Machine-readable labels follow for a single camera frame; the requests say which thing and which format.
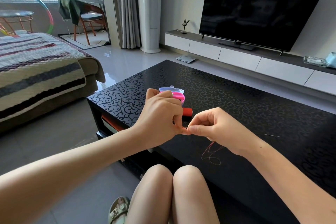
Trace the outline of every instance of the swirl pattern tabletop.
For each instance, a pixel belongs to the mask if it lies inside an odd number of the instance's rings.
[[[88,99],[130,127],[142,111],[146,90],[170,85],[184,89],[184,107],[192,108],[194,114],[221,107],[336,197],[336,115],[329,112],[168,60]],[[198,167],[208,180],[268,221],[298,223],[246,159],[223,148],[212,156],[221,165],[202,160],[208,145],[204,137],[179,135],[160,148],[182,163]],[[214,144],[211,150],[219,147]]]

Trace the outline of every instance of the black coffee table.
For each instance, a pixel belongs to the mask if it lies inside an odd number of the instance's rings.
[[[163,61],[88,97],[98,136],[111,134],[103,125],[102,113],[128,128],[135,124],[141,113],[146,90],[170,85],[185,90],[184,107],[191,107],[194,114],[214,107],[223,108],[336,197],[336,115],[172,61]],[[183,125],[187,126],[188,122],[184,121]],[[242,223],[263,222],[258,215],[271,223],[298,223],[273,189],[243,157],[223,148],[213,155],[220,160],[220,165],[215,165],[219,163],[216,159],[213,159],[215,164],[209,159],[202,160],[201,155],[208,145],[209,141],[204,137],[179,135],[155,149],[154,153],[141,152],[131,156],[129,163],[135,172],[146,170],[157,162],[173,169],[180,165],[194,165],[215,185],[215,191],[217,187],[221,188],[240,202],[235,202],[224,192],[221,194],[236,206],[226,214],[237,210],[234,214],[246,217]],[[234,219],[227,223],[240,221]]]

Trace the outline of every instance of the flat screen tv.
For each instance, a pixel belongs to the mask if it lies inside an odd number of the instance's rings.
[[[199,33],[290,51],[319,0],[204,0]]]

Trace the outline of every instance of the wooden chair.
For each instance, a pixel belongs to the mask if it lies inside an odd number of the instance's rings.
[[[102,9],[100,9],[99,7],[95,6],[95,5],[91,5],[91,4],[86,3],[85,4],[85,9],[87,9],[87,11],[90,11],[90,12],[86,13],[86,14],[81,14],[79,20],[82,23],[83,30],[84,30],[84,33],[85,33],[85,36],[86,36],[87,44],[90,45],[90,41],[89,41],[89,38],[87,36],[86,28],[91,27],[93,35],[96,36],[96,32],[95,32],[94,27],[100,27],[100,26],[93,26],[92,23],[97,23],[97,24],[103,25],[104,30],[106,30],[106,19],[105,19],[104,11]],[[77,27],[77,25],[75,25],[75,28],[73,30],[73,39],[75,41],[76,41],[76,27]]]

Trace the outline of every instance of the hula hoop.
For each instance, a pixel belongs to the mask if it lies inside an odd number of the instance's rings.
[[[53,17],[51,16],[51,13],[48,9],[48,7],[41,1],[41,0],[36,0],[37,2],[40,3],[40,5],[42,5],[44,7],[45,10],[47,10],[47,14],[48,14],[48,17],[49,17],[49,21],[50,21],[50,25],[49,25],[49,28],[48,28],[48,31],[47,31],[47,34],[51,34],[53,28],[54,28],[54,20],[53,20]],[[4,33],[5,35],[7,35],[6,31],[4,31],[3,29],[0,28],[0,31],[2,33]]]

